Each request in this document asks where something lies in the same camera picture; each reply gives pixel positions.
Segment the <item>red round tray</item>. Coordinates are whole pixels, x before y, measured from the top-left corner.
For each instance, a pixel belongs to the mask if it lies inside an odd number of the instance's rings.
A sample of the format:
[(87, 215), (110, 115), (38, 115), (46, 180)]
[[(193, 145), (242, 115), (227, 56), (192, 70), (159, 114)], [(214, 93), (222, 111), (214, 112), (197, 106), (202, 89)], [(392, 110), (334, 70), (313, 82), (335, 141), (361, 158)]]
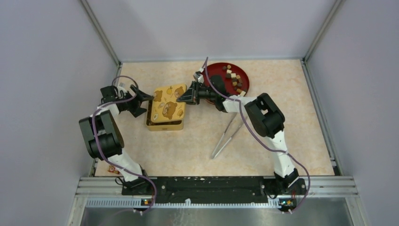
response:
[[(228, 74), (226, 70), (223, 70), (223, 66), (231, 65), (231, 71), (232, 73), (236, 74), (236, 78), (232, 78), (231, 74)], [(241, 91), (248, 92), (250, 88), (250, 82), (249, 82), (249, 77), (247, 74), (244, 72), (243, 69), (240, 67), (234, 65), (233, 63), (226, 63), (226, 62), (220, 62), (220, 63), (212, 63), (210, 65), (207, 65), (207, 72), (209, 79), (213, 75), (221, 75), (222, 79), (225, 83), (225, 89), (226, 89), (226, 95), (239, 95)]]

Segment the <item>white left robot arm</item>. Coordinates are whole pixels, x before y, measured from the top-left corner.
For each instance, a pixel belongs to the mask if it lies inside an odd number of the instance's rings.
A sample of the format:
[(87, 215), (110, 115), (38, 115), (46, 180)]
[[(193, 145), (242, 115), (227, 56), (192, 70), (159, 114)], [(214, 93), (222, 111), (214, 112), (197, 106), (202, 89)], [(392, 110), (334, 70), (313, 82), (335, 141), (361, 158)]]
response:
[(79, 120), (79, 127), (89, 155), (108, 163), (122, 175), (120, 181), (123, 186), (143, 195), (150, 191), (151, 182), (141, 165), (125, 152), (115, 117), (123, 111), (130, 112), (134, 117), (142, 115), (146, 109), (141, 104), (154, 97), (133, 85), (131, 89), (129, 92), (114, 85), (101, 88), (100, 105), (92, 115)]

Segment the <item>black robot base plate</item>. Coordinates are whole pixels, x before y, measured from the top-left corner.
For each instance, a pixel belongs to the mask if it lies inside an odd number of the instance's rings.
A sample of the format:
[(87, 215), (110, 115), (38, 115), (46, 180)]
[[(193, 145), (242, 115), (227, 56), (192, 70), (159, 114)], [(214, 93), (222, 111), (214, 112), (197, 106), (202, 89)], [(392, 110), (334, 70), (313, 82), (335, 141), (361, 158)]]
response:
[(300, 178), (285, 187), (274, 177), (157, 177), (147, 181), (139, 178), (127, 182), (115, 179), (122, 186), (122, 195), (149, 196), (156, 204), (250, 204), (267, 203), (287, 195), (294, 198), (306, 192), (305, 180)]

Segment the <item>gold chocolate box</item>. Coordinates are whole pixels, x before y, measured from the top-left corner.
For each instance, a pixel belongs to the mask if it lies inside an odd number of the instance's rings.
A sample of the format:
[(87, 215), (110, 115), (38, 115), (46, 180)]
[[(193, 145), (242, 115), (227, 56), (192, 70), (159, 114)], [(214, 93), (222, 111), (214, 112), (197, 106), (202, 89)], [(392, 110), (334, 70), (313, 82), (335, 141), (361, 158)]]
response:
[(162, 122), (162, 123), (154, 123), (151, 121), (151, 113), (152, 113), (152, 103), (150, 100), (148, 102), (148, 109), (146, 113), (145, 126), (149, 131), (157, 132), (157, 131), (177, 131), (182, 130), (184, 128), (184, 120), (179, 121), (170, 121), (170, 122)]

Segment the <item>gold box lid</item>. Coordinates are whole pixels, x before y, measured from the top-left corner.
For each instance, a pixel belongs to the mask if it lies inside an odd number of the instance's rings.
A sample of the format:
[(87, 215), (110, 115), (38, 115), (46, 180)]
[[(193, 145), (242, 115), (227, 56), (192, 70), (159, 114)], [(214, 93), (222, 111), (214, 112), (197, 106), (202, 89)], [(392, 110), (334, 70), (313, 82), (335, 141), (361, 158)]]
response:
[(151, 122), (165, 123), (184, 118), (186, 103), (176, 100), (187, 90), (185, 84), (175, 84), (155, 89), (151, 106)]

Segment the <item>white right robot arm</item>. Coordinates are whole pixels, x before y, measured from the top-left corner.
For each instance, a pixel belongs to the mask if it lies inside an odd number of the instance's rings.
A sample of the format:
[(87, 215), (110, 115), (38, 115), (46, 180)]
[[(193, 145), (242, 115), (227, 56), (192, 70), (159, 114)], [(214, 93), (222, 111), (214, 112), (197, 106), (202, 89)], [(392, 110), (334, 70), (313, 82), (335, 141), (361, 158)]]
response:
[(248, 117), (252, 124), (247, 127), (250, 133), (272, 152), (277, 190), (282, 194), (290, 193), (295, 188), (299, 174), (285, 142), (285, 116), (282, 111), (266, 93), (257, 97), (233, 95), (227, 92), (221, 76), (212, 76), (208, 81), (208, 86), (203, 81), (193, 81), (177, 101), (198, 105), (200, 100), (209, 99), (221, 112), (239, 113), (242, 117)]

